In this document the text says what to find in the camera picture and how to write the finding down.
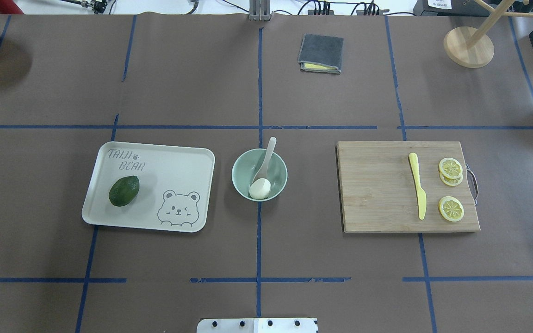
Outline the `yellow plastic knife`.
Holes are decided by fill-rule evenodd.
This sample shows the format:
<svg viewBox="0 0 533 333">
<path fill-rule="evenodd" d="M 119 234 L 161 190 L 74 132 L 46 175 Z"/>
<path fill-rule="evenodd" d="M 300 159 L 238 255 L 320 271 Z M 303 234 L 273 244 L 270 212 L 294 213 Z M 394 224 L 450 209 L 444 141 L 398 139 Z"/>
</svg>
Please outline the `yellow plastic knife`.
<svg viewBox="0 0 533 333">
<path fill-rule="evenodd" d="M 414 152 L 410 152 L 409 154 L 409 165 L 412 169 L 412 176 L 415 184 L 418 218 L 420 221 L 423 221 L 427 215 L 427 193 L 423 190 L 421 185 L 419 158 Z"/>
</svg>

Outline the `wooden mug stand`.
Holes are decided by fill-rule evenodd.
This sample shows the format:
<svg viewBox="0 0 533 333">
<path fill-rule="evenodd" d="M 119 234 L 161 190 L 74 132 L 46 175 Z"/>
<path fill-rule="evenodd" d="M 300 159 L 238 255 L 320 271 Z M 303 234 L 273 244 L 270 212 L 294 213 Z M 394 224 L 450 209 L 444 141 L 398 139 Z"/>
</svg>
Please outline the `wooden mug stand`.
<svg viewBox="0 0 533 333">
<path fill-rule="evenodd" d="M 449 58 L 460 66 L 477 69 L 486 66 L 495 54 L 495 47 L 486 33 L 502 16 L 533 18 L 533 13 L 508 12 L 514 0 L 502 0 L 493 8 L 483 0 L 477 0 L 490 15 L 479 28 L 460 26 L 444 37 L 443 46 Z"/>
</svg>

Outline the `green avocado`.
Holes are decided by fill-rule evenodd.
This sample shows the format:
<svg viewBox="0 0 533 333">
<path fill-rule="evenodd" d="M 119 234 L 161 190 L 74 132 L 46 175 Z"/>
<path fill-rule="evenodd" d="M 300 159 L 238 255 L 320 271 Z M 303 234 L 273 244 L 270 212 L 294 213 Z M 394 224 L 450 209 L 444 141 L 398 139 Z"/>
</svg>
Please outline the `green avocado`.
<svg viewBox="0 0 533 333">
<path fill-rule="evenodd" d="M 108 199 L 113 206 L 127 206 L 135 199 L 139 191 L 139 177 L 136 175 L 123 177 L 112 185 L 108 192 Z"/>
</svg>

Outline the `aluminium frame post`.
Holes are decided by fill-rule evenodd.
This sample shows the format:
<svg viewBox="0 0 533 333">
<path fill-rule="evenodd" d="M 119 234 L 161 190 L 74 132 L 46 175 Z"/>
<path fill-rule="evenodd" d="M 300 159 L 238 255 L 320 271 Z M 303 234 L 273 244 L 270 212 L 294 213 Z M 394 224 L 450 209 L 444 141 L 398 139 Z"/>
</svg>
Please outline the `aluminium frame post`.
<svg viewBox="0 0 533 333">
<path fill-rule="evenodd" d="M 270 0 L 250 0 L 249 1 L 249 20 L 250 21 L 269 21 L 272 17 Z"/>
</svg>

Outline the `red cylinder bottle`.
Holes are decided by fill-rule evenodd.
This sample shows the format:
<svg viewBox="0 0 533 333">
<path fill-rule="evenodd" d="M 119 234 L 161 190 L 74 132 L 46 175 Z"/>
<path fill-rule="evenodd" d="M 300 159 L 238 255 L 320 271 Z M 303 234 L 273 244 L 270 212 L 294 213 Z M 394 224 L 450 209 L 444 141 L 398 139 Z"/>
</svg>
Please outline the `red cylinder bottle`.
<svg viewBox="0 0 533 333">
<path fill-rule="evenodd" d="M 24 12 L 15 4 L 14 0 L 0 0 L 0 14 L 22 15 Z"/>
</svg>

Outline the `wooden cutting board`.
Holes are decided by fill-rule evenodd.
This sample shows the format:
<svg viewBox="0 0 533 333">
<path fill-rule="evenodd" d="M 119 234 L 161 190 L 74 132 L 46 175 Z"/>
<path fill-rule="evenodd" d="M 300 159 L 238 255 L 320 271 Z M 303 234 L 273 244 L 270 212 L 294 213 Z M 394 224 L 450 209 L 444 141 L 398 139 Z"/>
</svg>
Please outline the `wooden cutting board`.
<svg viewBox="0 0 533 333">
<path fill-rule="evenodd" d="M 421 186 L 427 193 L 427 215 L 418 218 L 417 196 L 409 154 L 419 158 Z M 455 158 L 465 167 L 461 143 L 442 141 L 340 141 L 336 144 L 343 230 L 347 233 L 478 232 L 480 225 L 467 175 L 456 187 L 443 184 L 438 163 Z M 448 222 L 438 201 L 452 196 L 465 216 Z"/>
</svg>

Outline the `white ceramic spoon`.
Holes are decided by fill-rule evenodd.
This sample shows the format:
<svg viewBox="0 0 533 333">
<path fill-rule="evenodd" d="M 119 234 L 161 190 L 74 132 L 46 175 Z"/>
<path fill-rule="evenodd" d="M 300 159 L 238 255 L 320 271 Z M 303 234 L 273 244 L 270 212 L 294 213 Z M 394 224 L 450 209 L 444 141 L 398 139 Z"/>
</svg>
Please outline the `white ceramic spoon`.
<svg viewBox="0 0 533 333">
<path fill-rule="evenodd" d="M 258 179 L 268 179 L 269 162 L 270 162 L 270 159 L 271 159 L 271 157 L 273 155 L 276 143 L 277 143 L 276 137 L 271 137 L 269 139 L 269 142 L 268 142 L 268 145 L 267 145 L 267 148 L 266 148 L 266 152 L 265 152 L 265 155 L 264 155 L 264 160 L 263 160 L 260 168 L 258 169 L 257 173 L 254 175 L 252 181 L 250 182 L 251 184 L 253 184 L 256 181 L 258 181 Z"/>
</svg>

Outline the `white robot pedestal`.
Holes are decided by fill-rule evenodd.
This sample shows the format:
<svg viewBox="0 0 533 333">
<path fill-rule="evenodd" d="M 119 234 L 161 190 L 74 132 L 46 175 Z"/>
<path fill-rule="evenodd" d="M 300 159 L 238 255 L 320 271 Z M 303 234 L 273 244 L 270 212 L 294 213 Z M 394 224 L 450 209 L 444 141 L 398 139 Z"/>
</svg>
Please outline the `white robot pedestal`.
<svg viewBox="0 0 533 333">
<path fill-rule="evenodd" d="M 199 321 L 197 333 L 317 333 L 317 318 L 220 318 Z"/>
</svg>

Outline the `lower lemon slice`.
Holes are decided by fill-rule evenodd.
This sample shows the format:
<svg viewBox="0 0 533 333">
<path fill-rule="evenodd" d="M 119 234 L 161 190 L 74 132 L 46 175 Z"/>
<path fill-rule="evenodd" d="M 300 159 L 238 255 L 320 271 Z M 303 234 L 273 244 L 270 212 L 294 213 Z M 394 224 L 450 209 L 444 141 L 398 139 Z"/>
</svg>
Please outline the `lower lemon slice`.
<svg viewBox="0 0 533 333">
<path fill-rule="evenodd" d="M 457 179 L 449 179 L 447 177 L 444 177 L 444 175 L 442 175 L 442 173 L 440 173 L 440 172 L 439 172 L 439 177 L 440 177 L 440 180 L 442 181 L 443 184 L 446 184 L 447 186 L 450 186 L 450 187 L 456 187 L 459 184 L 461 184 L 462 181 L 463 181 L 463 174 L 462 173 L 459 175 L 459 177 Z"/>
</svg>

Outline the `cream bear tray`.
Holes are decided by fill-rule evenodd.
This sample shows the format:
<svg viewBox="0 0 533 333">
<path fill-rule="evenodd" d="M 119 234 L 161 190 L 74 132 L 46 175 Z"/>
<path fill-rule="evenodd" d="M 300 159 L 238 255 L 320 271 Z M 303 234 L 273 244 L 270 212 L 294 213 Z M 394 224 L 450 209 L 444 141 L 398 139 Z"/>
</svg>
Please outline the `cream bear tray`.
<svg viewBox="0 0 533 333">
<path fill-rule="evenodd" d="M 206 224 L 215 156 L 205 148 L 107 142 L 97 154 L 82 207 L 91 225 L 195 233 Z M 114 183 L 136 176 L 140 190 L 123 207 L 108 198 Z"/>
</svg>

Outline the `green ceramic bowl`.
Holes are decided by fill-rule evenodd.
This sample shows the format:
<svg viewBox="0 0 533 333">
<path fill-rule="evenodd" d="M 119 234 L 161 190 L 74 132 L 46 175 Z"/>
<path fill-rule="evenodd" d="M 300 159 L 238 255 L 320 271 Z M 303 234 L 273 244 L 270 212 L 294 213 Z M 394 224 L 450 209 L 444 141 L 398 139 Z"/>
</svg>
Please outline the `green ceramic bowl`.
<svg viewBox="0 0 533 333">
<path fill-rule="evenodd" d="M 231 181 L 241 196 L 247 198 L 252 202 L 266 202 L 278 196 L 288 180 L 287 165 L 277 153 L 273 153 L 269 161 L 268 177 L 271 183 L 271 191 L 269 196 L 264 199 L 254 199 L 250 196 L 250 186 L 254 176 L 260 169 L 266 154 L 265 149 L 251 149 L 243 152 L 241 156 L 235 160 L 231 170 Z"/>
</svg>

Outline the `grey folded cloth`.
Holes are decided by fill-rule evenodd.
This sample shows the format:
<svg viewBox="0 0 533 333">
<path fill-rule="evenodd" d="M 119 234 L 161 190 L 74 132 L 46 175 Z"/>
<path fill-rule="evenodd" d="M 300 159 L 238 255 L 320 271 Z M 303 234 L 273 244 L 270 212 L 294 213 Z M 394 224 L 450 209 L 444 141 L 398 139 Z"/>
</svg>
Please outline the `grey folded cloth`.
<svg viewBox="0 0 533 333">
<path fill-rule="evenodd" d="M 299 50 L 298 63 L 306 72 L 340 74 L 344 38 L 305 34 Z"/>
</svg>

